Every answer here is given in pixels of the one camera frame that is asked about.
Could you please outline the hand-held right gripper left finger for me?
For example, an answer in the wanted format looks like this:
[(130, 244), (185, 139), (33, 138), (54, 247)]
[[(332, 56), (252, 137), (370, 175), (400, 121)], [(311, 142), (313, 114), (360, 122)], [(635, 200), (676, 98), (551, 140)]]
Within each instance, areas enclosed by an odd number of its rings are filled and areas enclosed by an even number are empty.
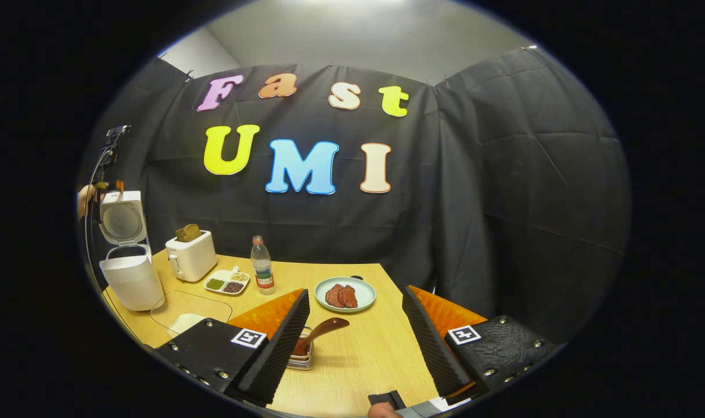
[(310, 314), (308, 289), (265, 302), (231, 325), (204, 318), (153, 350), (160, 362), (223, 396), (266, 406)]

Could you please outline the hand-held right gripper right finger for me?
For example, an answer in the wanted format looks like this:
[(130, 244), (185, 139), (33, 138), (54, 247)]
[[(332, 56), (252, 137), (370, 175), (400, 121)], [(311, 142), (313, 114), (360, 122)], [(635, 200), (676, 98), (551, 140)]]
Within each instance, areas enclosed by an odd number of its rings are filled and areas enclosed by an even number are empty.
[(427, 370), (447, 401), (503, 391), (559, 348), (508, 315), (487, 319), (414, 286), (401, 292)]

